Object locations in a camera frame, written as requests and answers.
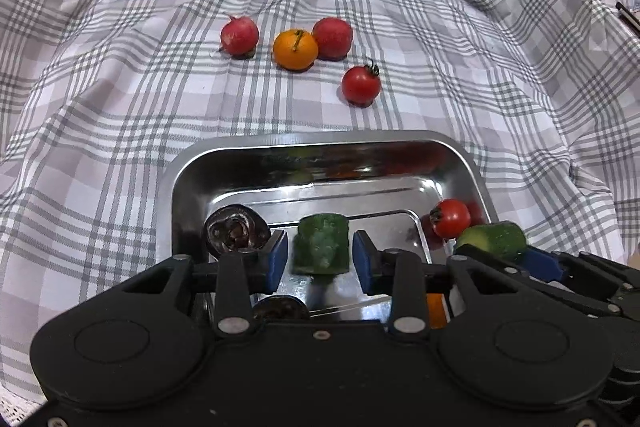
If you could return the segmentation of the stainless steel tray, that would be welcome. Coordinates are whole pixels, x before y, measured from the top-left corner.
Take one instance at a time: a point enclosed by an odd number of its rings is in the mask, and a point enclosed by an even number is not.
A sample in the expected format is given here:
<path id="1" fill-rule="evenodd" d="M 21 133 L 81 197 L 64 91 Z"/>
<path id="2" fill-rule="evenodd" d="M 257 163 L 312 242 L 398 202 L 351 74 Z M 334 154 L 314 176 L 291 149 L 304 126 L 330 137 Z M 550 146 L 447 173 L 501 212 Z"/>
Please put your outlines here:
<path id="1" fill-rule="evenodd" d="M 473 223 L 498 215 L 471 156 L 435 131 L 335 131 L 232 136 L 195 143 L 171 161 L 155 199 L 155 256 L 208 260 L 206 219 L 244 205 L 292 239 L 297 223 L 339 213 L 380 249 L 444 263 L 451 243 L 425 232 L 438 202 L 468 206 Z"/>

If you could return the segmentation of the red tomato without stem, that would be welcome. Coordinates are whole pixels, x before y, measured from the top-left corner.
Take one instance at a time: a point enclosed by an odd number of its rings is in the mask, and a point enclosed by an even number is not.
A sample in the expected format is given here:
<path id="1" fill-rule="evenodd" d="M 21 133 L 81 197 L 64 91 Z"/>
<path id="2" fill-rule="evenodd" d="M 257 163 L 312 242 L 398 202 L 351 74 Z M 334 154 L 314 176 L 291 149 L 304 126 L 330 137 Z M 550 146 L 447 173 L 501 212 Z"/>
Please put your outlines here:
<path id="1" fill-rule="evenodd" d="M 471 215 L 464 202 L 448 198 L 430 211 L 430 221 L 441 239 L 456 239 L 471 225 Z"/>

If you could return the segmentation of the dark mangosteen front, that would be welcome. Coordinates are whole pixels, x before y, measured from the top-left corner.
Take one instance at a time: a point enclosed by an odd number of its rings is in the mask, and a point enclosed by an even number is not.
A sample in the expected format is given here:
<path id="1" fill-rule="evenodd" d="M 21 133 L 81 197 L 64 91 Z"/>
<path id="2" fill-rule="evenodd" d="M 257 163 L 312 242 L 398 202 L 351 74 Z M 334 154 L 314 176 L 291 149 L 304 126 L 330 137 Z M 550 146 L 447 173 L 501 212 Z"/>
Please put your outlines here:
<path id="1" fill-rule="evenodd" d="M 259 251 L 271 237 L 266 221 L 243 205 L 228 205 L 214 211 L 205 221 L 203 241 L 216 258 L 228 253 Z"/>

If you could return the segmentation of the red tomato with stem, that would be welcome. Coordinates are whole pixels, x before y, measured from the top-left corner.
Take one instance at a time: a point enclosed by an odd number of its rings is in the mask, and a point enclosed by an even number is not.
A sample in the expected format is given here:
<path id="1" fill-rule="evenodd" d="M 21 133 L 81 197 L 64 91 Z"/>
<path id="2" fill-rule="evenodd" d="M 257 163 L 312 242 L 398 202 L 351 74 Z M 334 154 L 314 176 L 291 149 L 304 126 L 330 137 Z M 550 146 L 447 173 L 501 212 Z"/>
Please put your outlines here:
<path id="1" fill-rule="evenodd" d="M 345 100 L 356 106 L 369 106 L 382 89 L 380 70 L 374 63 L 350 68 L 343 76 L 341 89 Z"/>

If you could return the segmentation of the small pink radish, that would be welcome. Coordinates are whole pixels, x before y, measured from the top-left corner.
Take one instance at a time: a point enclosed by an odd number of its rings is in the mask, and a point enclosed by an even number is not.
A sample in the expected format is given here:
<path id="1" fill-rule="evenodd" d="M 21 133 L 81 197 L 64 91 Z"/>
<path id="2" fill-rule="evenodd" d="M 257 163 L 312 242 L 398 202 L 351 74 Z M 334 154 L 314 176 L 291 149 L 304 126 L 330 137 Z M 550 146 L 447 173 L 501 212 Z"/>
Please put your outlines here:
<path id="1" fill-rule="evenodd" d="M 221 49 L 232 56 L 252 54 L 259 41 L 259 30 L 247 16 L 231 17 L 220 32 Z"/>

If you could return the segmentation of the large red radish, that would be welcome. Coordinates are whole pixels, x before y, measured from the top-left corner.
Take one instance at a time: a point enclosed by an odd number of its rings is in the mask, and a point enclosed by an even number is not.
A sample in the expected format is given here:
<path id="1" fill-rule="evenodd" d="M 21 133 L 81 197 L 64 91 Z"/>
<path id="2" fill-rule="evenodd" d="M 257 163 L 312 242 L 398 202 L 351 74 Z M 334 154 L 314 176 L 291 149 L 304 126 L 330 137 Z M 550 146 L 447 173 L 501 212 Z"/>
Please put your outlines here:
<path id="1" fill-rule="evenodd" d="M 326 17 L 312 28 L 311 35 L 318 44 L 323 60 L 337 61 L 344 58 L 352 47 L 354 31 L 349 23 L 336 17 Z"/>

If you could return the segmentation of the black tablet edge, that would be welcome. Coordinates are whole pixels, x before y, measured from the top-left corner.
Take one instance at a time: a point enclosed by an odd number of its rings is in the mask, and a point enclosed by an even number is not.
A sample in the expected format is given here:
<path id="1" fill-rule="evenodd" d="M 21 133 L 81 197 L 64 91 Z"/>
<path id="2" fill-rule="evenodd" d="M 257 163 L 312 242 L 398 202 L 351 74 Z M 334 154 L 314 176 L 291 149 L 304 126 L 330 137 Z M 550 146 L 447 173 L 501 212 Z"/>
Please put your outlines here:
<path id="1" fill-rule="evenodd" d="M 634 13 L 620 2 L 617 2 L 615 7 L 618 18 L 637 36 L 640 36 L 640 22 Z"/>

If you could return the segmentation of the cucumber piece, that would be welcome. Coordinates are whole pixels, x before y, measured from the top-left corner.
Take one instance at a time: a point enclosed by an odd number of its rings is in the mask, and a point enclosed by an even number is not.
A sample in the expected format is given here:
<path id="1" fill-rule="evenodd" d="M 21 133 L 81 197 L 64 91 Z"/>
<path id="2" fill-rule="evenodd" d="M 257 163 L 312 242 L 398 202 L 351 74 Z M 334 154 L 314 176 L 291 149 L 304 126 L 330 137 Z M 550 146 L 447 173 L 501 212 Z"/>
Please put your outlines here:
<path id="1" fill-rule="evenodd" d="M 294 237 L 292 272 L 335 277 L 349 271 L 349 222 L 338 213 L 300 219 Z"/>
<path id="2" fill-rule="evenodd" d="M 527 248 L 523 230 L 511 221 L 473 225 L 456 239 L 454 250 L 473 246 L 500 259 L 514 261 Z"/>

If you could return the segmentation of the plaid grey white cloth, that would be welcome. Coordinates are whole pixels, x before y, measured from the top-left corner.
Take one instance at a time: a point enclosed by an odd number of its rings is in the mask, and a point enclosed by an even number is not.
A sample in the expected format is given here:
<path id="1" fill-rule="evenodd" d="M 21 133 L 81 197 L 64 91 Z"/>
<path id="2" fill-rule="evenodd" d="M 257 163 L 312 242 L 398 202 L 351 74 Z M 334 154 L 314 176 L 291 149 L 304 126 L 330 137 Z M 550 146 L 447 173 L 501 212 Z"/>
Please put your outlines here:
<path id="1" fill-rule="evenodd" d="M 473 156 L 499 216 L 542 248 L 639 248 L 639 43 L 626 0 L 1 0 L 1 405 L 40 389 L 38 327 L 154 263 L 169 161 L 215 136 L 433 130 Z M 221 49 L 231 17 L 252 54 Z M 282 32 L 336 17 L 341 60 L 293 72 Z M 348 103 L 345 72 L 382 89 Z"/>

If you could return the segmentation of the orange mandarin with stem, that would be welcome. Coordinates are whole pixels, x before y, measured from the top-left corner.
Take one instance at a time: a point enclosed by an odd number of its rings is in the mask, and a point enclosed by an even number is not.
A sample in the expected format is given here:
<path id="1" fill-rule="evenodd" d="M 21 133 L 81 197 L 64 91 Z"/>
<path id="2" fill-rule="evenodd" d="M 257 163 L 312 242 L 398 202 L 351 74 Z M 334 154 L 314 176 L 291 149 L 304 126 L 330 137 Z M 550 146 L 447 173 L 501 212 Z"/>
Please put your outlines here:
<path id="1" fill-rule="evenodd" d="M 272 45 L 273 60 L 282 68 L 301 72 L 308 69 L 319 55 L 317 41 L 303 29 L 282 31 Z"/>

